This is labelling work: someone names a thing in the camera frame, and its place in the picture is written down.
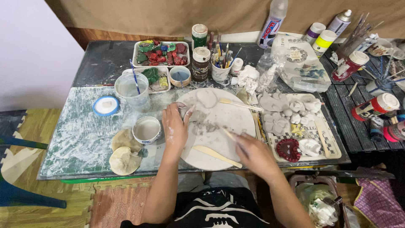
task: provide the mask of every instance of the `ceramic bowl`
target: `ceramic bowl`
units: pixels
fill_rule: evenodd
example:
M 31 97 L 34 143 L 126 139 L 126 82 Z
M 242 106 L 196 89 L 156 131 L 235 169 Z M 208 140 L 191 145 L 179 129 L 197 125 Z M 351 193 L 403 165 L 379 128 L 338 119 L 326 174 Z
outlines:
M 155 117 L 145 116 L 136 121 L 132 127 L 132 134 L 138 142 L 149 145 L 162 136 L 162 127 Z
M 172 75 L 173 75 L 174 73 L 178 72 L 178 71 L 182 71 L 182 72 L 186 72 L 186 73 L 187 73 L 188 78 L 185 79 L 185 80 L 183 80 L 183 86 L 184 86 L 184 87 L 187 86 L 187 85 L 190 83 L 190 81 L 191 81 L 191 73 L 190 73 L 190 70 L 189 70 L 187 67 L 183 67 L 183 66 L 173 67 L 173 68 L 170 70 L 170 72 L 169 72 L 169 75 L 170 75 L 170 83 L 171 83 L 172 85 L 174 85 L 175 87 L 180 87 L 180 88 L 181 88 L 181 82 L 180 82 L 180 81 L 177 81 L 177 80 L 174 80 L 173 77 L 172 77 Z

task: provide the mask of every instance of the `white wall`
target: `white wall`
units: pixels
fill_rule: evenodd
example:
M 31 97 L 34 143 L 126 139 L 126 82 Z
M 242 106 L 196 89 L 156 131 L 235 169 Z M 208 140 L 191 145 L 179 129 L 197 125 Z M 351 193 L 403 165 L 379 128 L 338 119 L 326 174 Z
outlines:
M 0 111 L 62 108 L 84 51 L 43 0 L 0 3 Z

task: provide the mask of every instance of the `gray pants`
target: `gray pants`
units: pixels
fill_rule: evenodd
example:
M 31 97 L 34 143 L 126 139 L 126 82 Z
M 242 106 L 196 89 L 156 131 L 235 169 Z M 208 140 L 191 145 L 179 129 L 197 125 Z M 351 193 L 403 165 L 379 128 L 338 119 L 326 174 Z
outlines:
M 230 172 L 207 172 L 205 180 L 201 174 L 179 174 L 177 193 L 199 192 L 213 187 L 245 187 L 250 190 L 247 180 Z

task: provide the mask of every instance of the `white tray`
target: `white tray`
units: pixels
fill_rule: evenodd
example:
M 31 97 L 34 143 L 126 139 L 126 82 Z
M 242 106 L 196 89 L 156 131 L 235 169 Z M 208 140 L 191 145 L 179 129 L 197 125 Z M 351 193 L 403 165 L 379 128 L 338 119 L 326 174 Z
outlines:
M 135 73 L 142 73 L 144 70 L 146 70 L 146 68 L 152 68 L 152 67 L 156 67 L 156 66 L 147 66 L 147 67 L 144 67 L 144 68 L 134 68 L 134 71 L 135 71 Z M 159 74 L 165 73 L 165 74 L 167 75 L 167 85 L 168 85 L 168 86 L 167 86 L 167 89 L 166 89 L 166 90 L 162 90 L 162 91 L 152 91 L 152 90 L 149 88 L 149 94 L 167 92 L 167 91 L 169 91 L 170 88 L 172 87 L 172 84 L 170 83 L 169 68 L 167 68 L 167 67 L 165 67 L 165 68 L 160 67 L 160 68 L 157 68 L 157 69 L 158 69 L 158 73 L 159 73 Z M 132 72 L 132 69 L 126 69 L 126 70 L 124 70 L 124 71 L 122 72 L 122 75 L 123 75 L 123 74 L 127 74 L 127 73 L 134 74 L 134 73 Z
M 190 64 L 190 48 L 188 47 L 188 43 L 186 43 L 186 42 L 180 42 L 180 41 L 161 41 L 161 45 L 169 45 L 170 43 L 174 43 L 174 44 L 182 43 L 182 44 L 184 44 L 184 45 L 187 47 L 187 53 L 186 53 L 186 55 L 183 55 L 183 54 L 177 54 L 177 55 L 178 55 L 180 58 L 183 57 L 183 56 L 187 56 L 187 64 L 186 64 L 186 65 L 172 65 L 172 66 L 168 66 L 168 65 L 164 65 L 164 64 L 162 64 L 162 63 L 159 63 L 158 66 L 142 66 L 141 64 L 138 64 L 138 62 L 136 61 L 136 56 L 138 55 L 138 47 L 139 47 L 139 43 L 140 43 L 140 42 L 142 42 L 142 41 L 138 41 L 138 42 L 135 44 L 135 47 L 134 47 L 134 55 L 132 56 L 132 64 L 134 65 L 134 67 L 143 67 L 143 68 L 145 68 L 145 67 L 157 67 L 157 68 L 159 68 L 159 67 L 169 67 L 169 68 L 172 68 L 172 67 L 175 67 L 175 66 L 183 66 L 183 67 L 186 67 L 186 66 L 188 66 L 188 65 Z
M 290 94 L 290 93 L 288 93 L 288 94 L 285 94 L 285 95 L 287 96 L 288 101 L 291 101 L 291 100 L 294 100 L 294 99 L 301 100 L 301 98 L 304 97 L 304 96 L 311 96 L 311 97 L 315 98 L 314 95 L 309 94 L 309 93 L 301 93 L 301 94 L 295 94 L 295 93 Z M 262 94 L 260 94 L 258 96 L 258 99 L 260 100 L 261 97 L 262 97 Z M 263 121 L 263 130 L 266 132 L 263 118 L 262 118 L 262 121 Z M 329 128 L 328 122 L 326 121 L 325 116 L 324 116 L 324 114 L 322 112 L 321 112 L 321 117 L 316 117 L 316 121 L 320 125 L 319 127 L 321 127 L 321 129 L 322 129 L 322 132 L 323 132 L 323 135 L 324 135 L 324 138 L 325 138 L 325 143 L 326 143 L 327 148 L 328 148 L 328 150 L 330 152 L 330 157 L 327 158 L 325 156 L 325 152 L 324 152 L 324 149 L 322 147 L 322 143 L 321 143 L 321 140 L 319 139 L 318 131 L 317 131 L 316 126 L 315 126 L 315 122 L 310 121 L 309 124 L 307 126 L 305 126 L 305 127 L 307 127 L 307 132 L 308 132 L 307 133 L 307 135 L 308 135 L 307 138 L 315 139 L 319 143 L 319 145 L 321 145 L 321 149 L 319 151 L 319 156 L 318 157 L 312 157 L 312 156 L 303 154 L 301 152 L 301 150 L 298 149 L 298 152 L 301 154 L 301 157 L 300 157 L 299 161 L 315 161 L 315 160 L 323 160 L 323 159 L 337 159 L 337 158 L 340 158 L 342 156 L 342 152 L 340 151 L 339 146 L 337 145 L 336 140 L 335 140 L 335 138 L 334 138 L 334 136 L 332 134 L 332 131 Z M 280 142 L 281 140 L 292 138 L 291 134 L 286 132 L 283 136 L 276 136 L 273 133 L 266 132 L 266 136 L 267 136 L 267 140 L 268 140 L 268 143 L 269 143 L 269 147 L 272 150 L 274 158 L 277 160 L 277 162 L 288 162 L 287 160 L 285 160 L 284 158 L 282 158 L 282 157 L 280 157 L 278 155 L 275 148 L 277 146 L 277 143 Z

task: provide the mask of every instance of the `round white board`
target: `round white board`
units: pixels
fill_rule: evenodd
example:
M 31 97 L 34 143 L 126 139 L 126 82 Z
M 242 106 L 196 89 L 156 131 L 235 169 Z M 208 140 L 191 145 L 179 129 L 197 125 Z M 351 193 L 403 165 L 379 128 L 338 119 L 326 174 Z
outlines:
M 251 136 L 255 136 L 256 131 L 252 114 L 247 108 L 224 103 L 217 103 L 213 108 L 205 108 L 201 102 L 197 101 L 196 93 L 199 90 L 213 91 L 218 100 L 227 98 L 233 102 L 243 104 L 235 95 L 216 88 L 200 88 L 181 96 L 177 101 L 184 103 L 188 107 L 196 104 L 196 109 L 188 125 L 188 140 L 181 158 L 193 167 L 202 170 L 214 171 L 232 167 L 231 164 L 194 150 L 192 147 L 195 145 L 206 146 L 231 160 L 240 161 L 235 152 L 234 142 L 218 129 L 217 125 L 237 134 L 246 132 Z

